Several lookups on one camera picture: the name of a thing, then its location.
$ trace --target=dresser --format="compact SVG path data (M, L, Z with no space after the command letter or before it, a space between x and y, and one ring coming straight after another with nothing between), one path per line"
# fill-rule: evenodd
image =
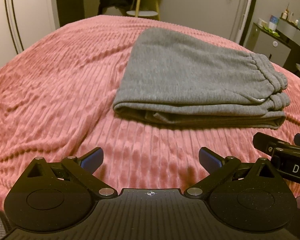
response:
M285 64L291 51L287 43L256 23L253 24L246 48L255 53L266 55L271 62L281 67Z
M300 47L300 29L295 27L295 25L280 19L277 31L281 34L281 36L285 37L288 42L292 41Z

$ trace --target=round table shelf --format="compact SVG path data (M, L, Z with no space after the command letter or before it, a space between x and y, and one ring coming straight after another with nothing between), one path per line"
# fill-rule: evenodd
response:
M136 11L127 11L128 15L135 16ZM139 11L139 16L140 17L152 17L152 16L157 16L158 13L155 11Z

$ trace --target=crosshair mark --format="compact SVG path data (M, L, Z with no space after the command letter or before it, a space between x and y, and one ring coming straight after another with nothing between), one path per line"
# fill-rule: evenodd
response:
M147 192L147 193L145 193L145 194L147 194L148 196L154 196L154 195L157 194L157 193L154 193L153 191L149 191L149 192Z

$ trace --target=bed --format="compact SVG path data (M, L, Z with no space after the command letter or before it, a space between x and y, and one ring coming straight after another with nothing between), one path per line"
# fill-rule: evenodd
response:
M112 103L140 33L162 27L203 41L246 50L227 39L187 27L132 17L97 16L66 25L0 69L0 209L36 156L58 162L104 150L96 177L116 188L186 189L208 175L200 147L254 162L253 135L293 142L300 133L300 78L274 65L289 81L287 120L271 129L167 129L118 117ZM294 195L300 185L288 182Z

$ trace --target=black mount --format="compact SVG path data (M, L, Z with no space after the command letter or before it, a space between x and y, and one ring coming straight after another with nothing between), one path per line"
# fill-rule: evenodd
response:
M60 163L36 157L6 197L4 210L14 229L4 239L72 239L76 234L87 240L161 235L167 240L250 240L263 234L262 239L297 240L300 233L290 228L299 210L282 177L300 179L285 170L298 165L300 171L300 147L261 133L253 143L271 153L271 161L241 163L201 148L199 161L210 175L183 194L179 189L123 189L118 195L93 176L103 162L101 148ZM94 229L88 234L87 228Z

